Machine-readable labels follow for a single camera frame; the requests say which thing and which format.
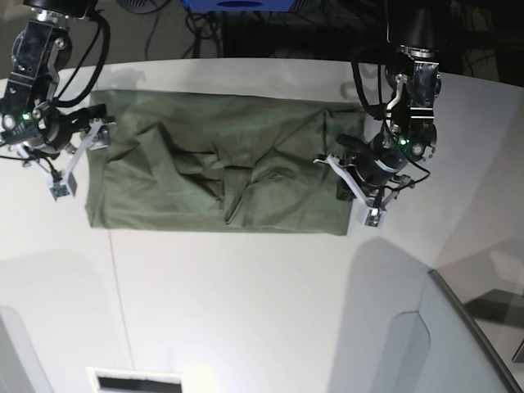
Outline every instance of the green cloth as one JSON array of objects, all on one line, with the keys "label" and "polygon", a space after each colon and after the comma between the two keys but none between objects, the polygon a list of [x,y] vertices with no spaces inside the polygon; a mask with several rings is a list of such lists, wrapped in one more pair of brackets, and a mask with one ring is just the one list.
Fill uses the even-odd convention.
[{"label": "green cloth", "polygon": [[345,235],[350,203],[313,164],[361,136],[356,106],[261,97],[107,91],[118,126],[88,153],[94,228]]}]

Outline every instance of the cable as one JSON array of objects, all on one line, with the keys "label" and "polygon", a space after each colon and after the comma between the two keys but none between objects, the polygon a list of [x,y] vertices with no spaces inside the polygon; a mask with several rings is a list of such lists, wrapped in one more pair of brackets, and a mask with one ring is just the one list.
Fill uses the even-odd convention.
[{"label": "cable", "polygon": [[302,20],[312,24],[315,28],[318,28],[318,25],[315,22],[313,22],[310,18],[306,18],[305,16],[302,16],[298,12],[289,12],[289,13],[294,15],[294,16],[296,16],[299,19],[302,19]]},{"label": "cable", "polygon": [[[194,42],[190,48],[188,48],[182,58],[185,58],[191,50],[193,50],[193,58],[200,56],[200,46],[203,40],[213,40],[216,46],[216,56],[222,57],[222,42],[219,38],[219,20],[214,12],[193,13],[191,9],[184,8],[187,15],[184,20],[187,29],[193,34]],[[198,23],[204,21],[204,24],[199,26]],[[204,29],[208,28],[209,34],[204,34]]]},{"label": "cable", "polygon": [[383,102],[380,102],[378,105],[369,105],[368,99],[364,92],[364,86],[362,83],[362,75],[360,74],[359,60],[362,52],[377,47],[378,44],[370,43],[357,47],[351,55],[351,68],[353,69],[353,78],[355,80],[355,87],[357,89],[357,94],[359,95],[359,100],[364,110],[368,112],[375,120],[384,120],[385,119],[385,106]]},{"label": "cable", "polygon": [[100,57],[98,58],[97,66],[95,67],[93,75],[91,76],[91,79],[89,80],[84,90],[74,100],[60,101],[58,99],[54,99],[52,104],[56,107],[72,108],[73,106],[77,106],[78,104],[80,104],[80,102],[82,102],[84,98],[86,98],[89,95],[89,93],[93,90],[95,84],[98,81],[98,77],[100,77],[102,69],[106,64],[107,54],[109,53],[109,46],[111,44],[111,28],[109,27],[109,23],[107,23],[107,20],[96,11],[93,11],[93,14],[91,15],[91,20],[98,24],[98,27],[102,31],[103,37],[102,52],[100,54]]},{"label": "cable", "polygon": [[[154,0],[149,0],[153,3],[153,5],[158,8]],[[153,23],[153,28],[151,29],[151,32],[149,34],[149,37],[147,38],[146,47],[144,48],[144,57],[146,58],[146,61],[149,61],[149,47],[151,46],[151,41],[153,40],[153,36],[155,35],[156,28],[158,27],[158,22],[160,21],[160,10],[156,10],[155,12],[155,22]]]},{"label": "cable", "polygon": [[[384,106],[384,102],[382,100],[382,65],[378,65],[378,101],[379,101],[379,105],[380,106]],[[387,116],[384,116],[384,119],[382,120],[382,129],[381,131],[385,130],[387,132],[387,134],[389,135],[389,137],[391,138],[391,140],[395,143],[395,146],[396,146],[396,149],[400,152],[400,154],[411,164],[413,165],[415,168],[421,170],[422,172],[424,172],[426,175],[423,177],[423,178],[420,178],[419,180],[411,180],[408,184],[406,184],[405,186],[403,187],[397,187],[397,188],[393,188],[391,189],[392,191],[395,191],[395,192],[401,192],[402,190],[405,190],[406,188],[413,188],[415,187],[415,185],[417,184],[420,184],[422,183],[424,180],[427,180],[430,176],[431,176],[431,172],[429,170],[427,170],[426,168],[422,167],[421,165],[417,164],[415,161],[413,161],[411,159],[411,157],[409,157],[405,151],[403,151],[400,147],[399,147],[399,143],[398,143],[398,139],[395,137],[395,135],[393,135],[393,133],[390,131],[390,128],[388,127],[387,125],[387,122],[386,122],[386,117]]]},{"label": "cable", "polygon": [[89,46],[86,49],[84,55],[80,59],[79,64],[75,68],[75,72],[73,72],[73,74],[70,76],[69,80],[65,84],[64,88],[60,91],[60,93],[56,97],[57,100],[60,100],[62,98],[62,96],[66,92],[67,88],[71,85],[71,82],[73,82],[73,79],[76,78],[76,75],[79,73],[80,68],[82,68],[82,66],[84,65],[84,62],[88,59],[89,54],[91,53],[91,51],[93,50],[95,44],[97,43],[98,37],[100,36],[100,32],[101,32],[101,28],[100,28],[100,26],[98,26],[97,27],[97,32],[95,33],[95,36],[93,37],[93,40],[91,41],[91,44],[89,44]]},{"label": "cable", "polygon": [[475,60],[475,61],[472,61],[472,62],[470,63],[470,66],[474,66],[475,64],[482,63],[483,61],[485,61],[486,63],[489,63],[487,60],[490,59],[491,57],[496,57],[496,56],[497,56],[496,53],[489,53],[488,55],[483,56],[483,57],[481,57],[480,59],[477,59],[477,60]]},{"label": "cable", "polygon": [[279,19],[279,20],[282,22],[282,24],[283,24],[284,26],[286,26],[288,29],[290,29],[290,30],[294,30],[294,31],[296,31],[296,32],[298,32],[298,33],[301,33],[301,34],[303,34],[303,35],[307,35],[308,37],[312,37],[312,38],[314,37],[314,35],[311,34],[311,33],[308,33],[308,32],[306,32],[306,31],[304,31],[304,30],[297,29],[296,27],[293,27],[293,26],[289,25],[289,24],[287,23],[286,19],[284,18],[284,15],[283,15],[281,12],[278,13],[278,19]]}]

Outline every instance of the blue box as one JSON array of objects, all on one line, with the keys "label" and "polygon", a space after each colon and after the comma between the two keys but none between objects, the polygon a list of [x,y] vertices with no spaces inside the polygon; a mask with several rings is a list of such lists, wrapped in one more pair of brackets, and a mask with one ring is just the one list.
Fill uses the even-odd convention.
[{"label": "blue box", "polygon": [[206,11],[289,11],[295,0],[183,0],[196,12]]}]

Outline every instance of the white table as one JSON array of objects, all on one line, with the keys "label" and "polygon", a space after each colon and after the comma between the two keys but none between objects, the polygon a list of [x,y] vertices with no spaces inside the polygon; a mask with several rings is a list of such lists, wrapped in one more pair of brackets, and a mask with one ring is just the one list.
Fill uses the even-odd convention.
[{"label": "white table", "polygon": [[[376,67],[362,69],[373,102]],[[109,65],[97,88],[354,102],[352,81],[339,62],[187,60]],[[418,306],[522,96],[443,75],[433,175],[382,231],[352,223],[348,237],[109,234],[88,226],[86,160],[79,195],[58,203],[39,173],[2,162],[0,305],[23,318],[56,393],[89,392],[87,366],[179,373],[186,393],[369,391],[389,321]]]}]

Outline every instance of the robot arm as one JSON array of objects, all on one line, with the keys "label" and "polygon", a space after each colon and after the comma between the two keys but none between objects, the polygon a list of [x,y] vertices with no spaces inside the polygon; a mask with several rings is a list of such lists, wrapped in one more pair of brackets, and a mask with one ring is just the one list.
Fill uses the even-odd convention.
[{"label": "robot arm", "polygon": [[[386,65],[386,79],[393,89],[388,103],[368,104],[359,73],[359,51],[352,61],[360,101],[375,120],[382,122],[382,129],[367,144],[340,135],[337,141],[346,148],[346,155],[342,159],[317,159],[330,165],[339,176],[343,170],[338,197],[356,198],[361,205],[359,219],[370,227],[381,225],[387,204],[402,190],[415,187],[430,175],[419,162],[432,158],[436,150],[433,108],[441,87],[436,53],[447,48],[446,27],[451,17],[447,1],[397,0],[388,6],[395,12],[386,10],[387,38],[396,46],[395,55]],[[409,164],[426,175],[412,180],[400,174]]]},{"label": "robot arm", "polygon": [[[107,119],[103,105],[68,115],[59,108],[77,106],[93,89],[109,51],[109,25],[95,11],[94,0],[25,0],[24,4],[33,7],[37,14],[13,46],[13,71],[0,103],[2,146],[11,146],[22,160],[47,173],[48,186],[55,198],[74,195],[76,182],[72,172],[79,157],[87,148],[107,146],[106,126],[112,120]],[[63,102],[56,97],[58,71],[66,67],[71,56],[68,23],[72,18],[96,22],[103,34],[103,45],[98,65],[84,91],[74,100]],[[77,149],[70,141],[80,132],[87,137]],[[51,160],[64,150],[70,153],[71,163],[59,172]],[[41,160],[48,162],[49,170],[40,165]]]}]

